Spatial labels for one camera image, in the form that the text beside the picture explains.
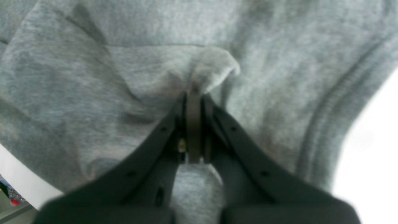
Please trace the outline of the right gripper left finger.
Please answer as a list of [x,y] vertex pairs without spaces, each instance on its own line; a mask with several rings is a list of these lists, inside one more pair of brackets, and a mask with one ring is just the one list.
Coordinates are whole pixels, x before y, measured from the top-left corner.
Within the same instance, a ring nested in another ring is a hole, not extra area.
[[175,224],[175,175],[186,159],[185,93],[144,142],[96,180],[47,203],[35,224]]

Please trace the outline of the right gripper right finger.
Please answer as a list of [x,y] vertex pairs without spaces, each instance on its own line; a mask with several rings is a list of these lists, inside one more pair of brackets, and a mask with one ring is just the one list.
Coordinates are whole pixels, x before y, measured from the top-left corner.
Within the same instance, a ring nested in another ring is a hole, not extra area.
[[266,156],[239,123],[202,98],[203,157],[223,183],[221,224],[360,224],[346,202],[305,183]]

